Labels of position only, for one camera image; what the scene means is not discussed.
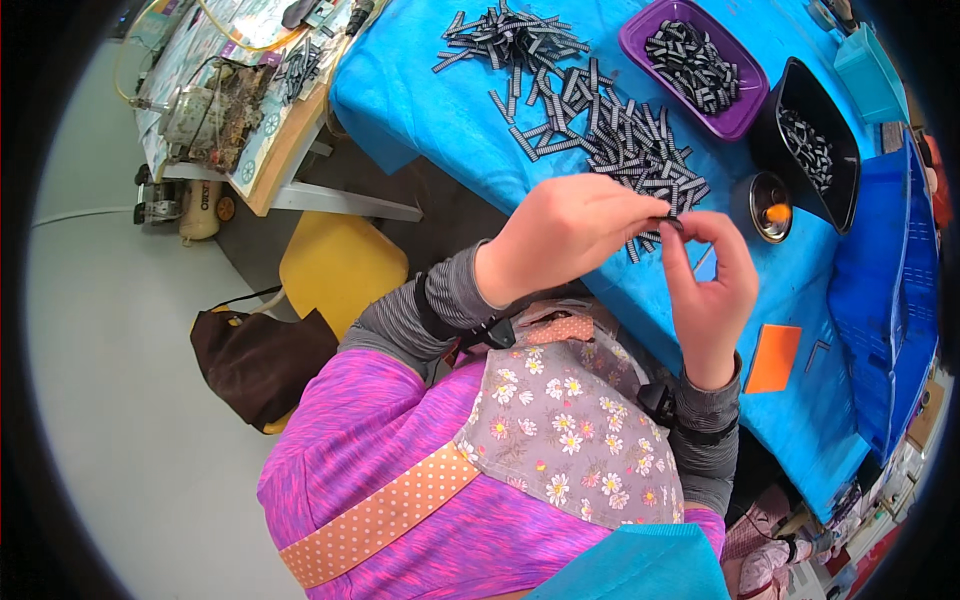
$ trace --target yellow wheel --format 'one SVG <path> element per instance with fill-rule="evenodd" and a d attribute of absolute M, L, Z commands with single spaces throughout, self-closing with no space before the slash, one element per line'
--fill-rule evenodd
<path fill-rule="evenodd" d="M 230 196 L 224 196 L 217 201 L 217 216 L 220 217 L 221 221 L 229 221 L 232 219 L 234 209 L 233 198 Z"/>

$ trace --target black container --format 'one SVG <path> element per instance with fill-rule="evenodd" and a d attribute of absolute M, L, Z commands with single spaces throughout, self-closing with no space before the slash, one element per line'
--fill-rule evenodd
<path fill-rule="evenodd" d="M 796 110 L 833 145 L 830 150 L 833 183 L 822 195 L 790 153 L 777 118 L 780 106 Z M 833 99 L 799 59 L 787 60 L 783 76 L 763 101 L 763 108 L 748 135 L 754 163 L 780 176 L 790 190 L 794 206 L 830 223 L 841 235 L 850 231 L 860 184 L 860 151 Z"/>

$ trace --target orange card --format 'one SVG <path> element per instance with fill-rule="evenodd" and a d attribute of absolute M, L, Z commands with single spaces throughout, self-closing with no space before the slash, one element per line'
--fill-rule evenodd
<path fill-rule="evenodd" d="M 754 352 L 754 366 L 750 369 L 744 394 L 782 392 L 793 370 L 800 345 L 799 327 L 764 325 Z"/>

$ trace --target purple shirt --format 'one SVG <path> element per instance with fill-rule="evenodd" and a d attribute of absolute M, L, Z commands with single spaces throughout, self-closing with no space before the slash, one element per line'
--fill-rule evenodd
<path fill-rule="evenodd" d="M 257 485 L 277 549 L 298 541 L 449 442 L 467 422 L 484 362 L 426 390 L 379 352 L 334 356 L 303 391 Z M 723 520 L 685 512 L 717 557 Z M 480 474 L 433 515 L 309 598 L 485 598 L 534 588 L 611 531 Z"/>

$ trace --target gray sleeve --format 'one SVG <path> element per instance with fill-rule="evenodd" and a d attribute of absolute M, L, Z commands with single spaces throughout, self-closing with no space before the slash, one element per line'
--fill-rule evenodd
<path fill-rule="evenodd" d="M 427 274 L 427 302 L 445 323 L 458 329 L 474 328 L 496 312 L 480 295 L 473 276 L 473 257 L 486 241 L 457 252 Z M 407 281 L 368 306 L 347 330 L 337 351 L 376 350 L 426 377 L 426 363 L 442 356 L 454 338 L 438 340 L 426 332 L 414 299 L 415 286 L 415 281 Z"/>
<path fill-rule="evenodd" d="M 717 433 L 726 429 L 740 415 L 740 371 L 743 362 L 737 353 L 733 358 L 734 373 L 725 387 L 701 390 L 681 373 L 677 394 L 676 420 L 693 431 Z M 670 432 L 670 447 L 677 461 L 677 472 L 684 488 L 684 500 L 699 502 L 716 511 L 727 513 L 736 472 L 736 454 L 740 446 L 740 426 L 733 429 L 719 444 L 702 444 L 688 438 L 682 429 Z"/>

